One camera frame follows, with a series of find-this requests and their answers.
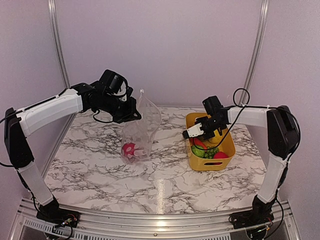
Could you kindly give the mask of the clear zip top bag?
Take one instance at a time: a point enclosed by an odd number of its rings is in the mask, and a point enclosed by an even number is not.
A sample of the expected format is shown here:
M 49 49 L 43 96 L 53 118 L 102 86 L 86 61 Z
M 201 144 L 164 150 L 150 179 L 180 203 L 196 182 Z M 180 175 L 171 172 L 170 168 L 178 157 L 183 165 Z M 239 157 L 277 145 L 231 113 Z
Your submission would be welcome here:
M 122 146 L 125 143 L 134 143 L 139 147 L 133 160 L 122 157 L 128 163 L 150 158 L 154 138 L 162 122 L 160 110 L 146 97 L 143 89 L 140 90 L 136 108 L 141 114 L 141 119 L 125 123 L 121 131 L 121 157 Z

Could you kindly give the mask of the red toy tomato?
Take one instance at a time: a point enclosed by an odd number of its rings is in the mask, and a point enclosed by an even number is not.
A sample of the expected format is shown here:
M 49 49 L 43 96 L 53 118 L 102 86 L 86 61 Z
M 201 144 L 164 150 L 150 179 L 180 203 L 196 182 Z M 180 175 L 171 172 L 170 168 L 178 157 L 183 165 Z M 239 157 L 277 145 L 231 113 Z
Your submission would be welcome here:
M 125 143 L 121 148 L 122 157 L 128 161 L 132 161 L 135 158 L 135 153 L 139 151 L 139 147 L 132 142 Z

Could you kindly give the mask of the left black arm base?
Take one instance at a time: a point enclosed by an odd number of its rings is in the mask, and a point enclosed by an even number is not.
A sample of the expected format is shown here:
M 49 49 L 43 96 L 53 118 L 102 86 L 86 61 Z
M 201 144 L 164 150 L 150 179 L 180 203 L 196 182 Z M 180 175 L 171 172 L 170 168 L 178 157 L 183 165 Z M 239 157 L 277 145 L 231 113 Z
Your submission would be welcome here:
M 44 210 L 38 211 L 36 217 L 40 220 L 59 225 L 60 227 L 63 226 L 63 222 L 71 219 L 71 222 L 66 223 L 65 225 L 76 228 L 79 222 L 80 213 L 78 211 L 57 208 L 50 210 L 49 215 L 44 213 Z

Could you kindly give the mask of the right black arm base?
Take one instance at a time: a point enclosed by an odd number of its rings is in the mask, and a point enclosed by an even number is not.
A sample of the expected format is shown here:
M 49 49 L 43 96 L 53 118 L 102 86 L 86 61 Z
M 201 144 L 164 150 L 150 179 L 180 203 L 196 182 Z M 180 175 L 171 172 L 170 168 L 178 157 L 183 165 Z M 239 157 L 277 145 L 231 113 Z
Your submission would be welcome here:
M 275 218 L 272 211 L 260 214 L 254 213 L 253 210 L 234 212 L 228 218 L 234 229 L 252 227 L 268 222 L 271 223 L 274 219 Z

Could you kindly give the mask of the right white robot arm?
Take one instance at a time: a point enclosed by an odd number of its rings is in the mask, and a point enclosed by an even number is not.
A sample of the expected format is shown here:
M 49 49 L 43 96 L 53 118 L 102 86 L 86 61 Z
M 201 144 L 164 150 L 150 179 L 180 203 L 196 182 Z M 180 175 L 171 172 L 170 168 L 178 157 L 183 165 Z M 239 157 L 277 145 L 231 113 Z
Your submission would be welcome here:
M 215 130 L 221 133 L 236 123 L 267 129 L 267 171 L 247 214 L 252 224 L 258 224 L 277 200 L 278 191 L 287 177 L 290 158 L 299 146 L 301 133 L 297 120 L 286 105 L 270 108 L 216 105 L 206 107 L 206 111 L 208 116 L 196 118 L 194 126 L 187 130 L 192 138 L 201 136 L 207 140 L 214 137 Z

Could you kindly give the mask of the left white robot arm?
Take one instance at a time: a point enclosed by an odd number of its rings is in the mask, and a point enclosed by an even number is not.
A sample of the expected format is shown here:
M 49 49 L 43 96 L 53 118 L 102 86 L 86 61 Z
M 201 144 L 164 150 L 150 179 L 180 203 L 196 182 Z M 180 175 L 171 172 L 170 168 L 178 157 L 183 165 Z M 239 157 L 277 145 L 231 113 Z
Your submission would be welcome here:
M 109 93 L 97 81 L 92 84 L 79 83 L 34 105 L 6 110 L 3 120 L 4 144 L 10 166 L 39 202 L 40 214 L 51 222 L 60 222 L 63 211 L 35 164 L 27 137 L 56 120 L 87 110 L 109 113 L 112 122 L 118 124 L 140 120 L 142 116 L 137 110 L 136 99 L 131 96 L 132 91 L 131 87 L 126 86 L 124 94 L 118 91 Z

